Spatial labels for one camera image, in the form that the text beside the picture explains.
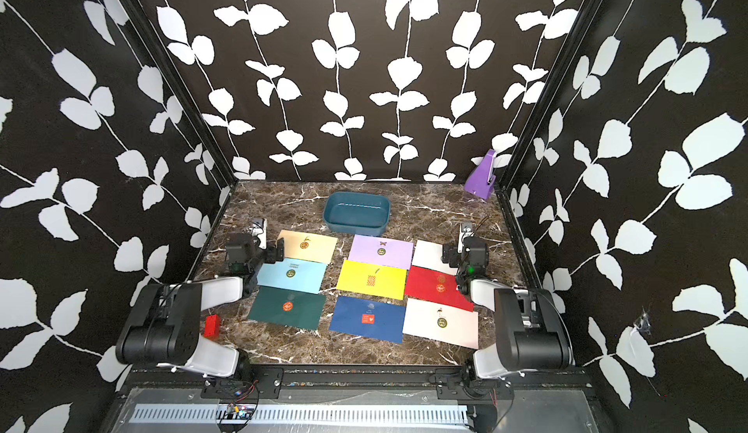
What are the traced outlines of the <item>cream yellow envelope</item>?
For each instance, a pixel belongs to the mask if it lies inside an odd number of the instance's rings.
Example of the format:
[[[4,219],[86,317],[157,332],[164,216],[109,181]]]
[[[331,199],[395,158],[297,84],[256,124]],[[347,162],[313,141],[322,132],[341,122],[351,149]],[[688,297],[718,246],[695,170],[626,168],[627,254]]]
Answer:
[[[291,230],[282,230],[279,239],[284,240],[284,255],[287,258],[325,265],[332,261],[338,242],[332,236]]]

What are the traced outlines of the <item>white envelope brown seal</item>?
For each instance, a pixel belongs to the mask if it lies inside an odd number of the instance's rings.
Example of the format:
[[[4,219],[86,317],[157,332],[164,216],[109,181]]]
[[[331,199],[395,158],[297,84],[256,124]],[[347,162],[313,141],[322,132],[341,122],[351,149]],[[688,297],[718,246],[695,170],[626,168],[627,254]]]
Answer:
[[[413,267],[430,269],[444,274],[455,276],[457,269],[450,267],[442,261],[442,244],[418,240],[414,248],[412,258]]]

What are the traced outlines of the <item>lavender envelope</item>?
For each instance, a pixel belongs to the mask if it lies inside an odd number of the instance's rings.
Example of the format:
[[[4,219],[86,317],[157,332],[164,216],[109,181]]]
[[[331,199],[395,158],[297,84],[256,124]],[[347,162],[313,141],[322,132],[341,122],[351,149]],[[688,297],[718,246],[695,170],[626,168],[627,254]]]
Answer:
[[[349,261],[409,270],[414,244],[411,242],[356,235],[348,257]]]

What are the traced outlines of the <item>teal plastic storage box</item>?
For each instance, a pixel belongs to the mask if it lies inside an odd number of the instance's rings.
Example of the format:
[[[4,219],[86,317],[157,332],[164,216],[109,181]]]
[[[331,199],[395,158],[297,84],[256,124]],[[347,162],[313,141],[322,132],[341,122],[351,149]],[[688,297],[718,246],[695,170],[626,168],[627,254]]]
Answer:
[[[323,221],[335,233],[379,237],[389,224],[391,208],[383,195],[336,191],[325,203]]]

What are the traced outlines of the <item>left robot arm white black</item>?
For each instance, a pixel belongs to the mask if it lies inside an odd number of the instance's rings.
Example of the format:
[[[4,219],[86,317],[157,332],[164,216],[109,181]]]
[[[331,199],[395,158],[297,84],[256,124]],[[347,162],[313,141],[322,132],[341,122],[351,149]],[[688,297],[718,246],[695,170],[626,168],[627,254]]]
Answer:
[[[136,303],[115,345],[124,365],[156,365],[213,378],[235,378],[243,356],[200,332],[201,314],[215,306],[251,296],[262,267],[280,263],[286,240],[267,243],[259,235],[240,233],[226,246],[225,275],[181,284],[149,284]]]

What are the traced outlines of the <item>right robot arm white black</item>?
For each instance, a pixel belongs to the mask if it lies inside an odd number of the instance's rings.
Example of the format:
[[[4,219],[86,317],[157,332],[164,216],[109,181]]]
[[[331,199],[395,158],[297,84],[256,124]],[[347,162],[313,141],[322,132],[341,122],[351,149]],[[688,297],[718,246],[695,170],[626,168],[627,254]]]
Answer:
[[[574,364],[571,339],[551,293],[488,278],[485,240],[465,235],[441,247],[442,263],[456,271],[458,291],[493,312],[495,342],[473,353],[469,377],[498,380],[527,371],[565,370]]]

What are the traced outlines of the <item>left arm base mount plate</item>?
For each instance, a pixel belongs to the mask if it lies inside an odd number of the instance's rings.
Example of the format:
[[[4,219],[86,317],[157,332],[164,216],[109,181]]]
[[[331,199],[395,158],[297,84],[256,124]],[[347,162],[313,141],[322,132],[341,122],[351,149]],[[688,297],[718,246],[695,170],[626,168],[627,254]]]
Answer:
[[[277,399],[283,378],[282,368],[251,366],[243,372],[241,378],[209,378],[201,392],[201,398],[221,402]]]

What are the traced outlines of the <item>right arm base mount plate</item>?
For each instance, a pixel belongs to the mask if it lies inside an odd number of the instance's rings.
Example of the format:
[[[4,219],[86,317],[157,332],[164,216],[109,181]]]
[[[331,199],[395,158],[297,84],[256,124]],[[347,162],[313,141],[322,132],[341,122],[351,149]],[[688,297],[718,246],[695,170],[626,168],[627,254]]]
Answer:
[[[510,400],[513,391],[503,380],[476,378],[465,367],[438,368],[429,376],[440,400],[492,402]]]

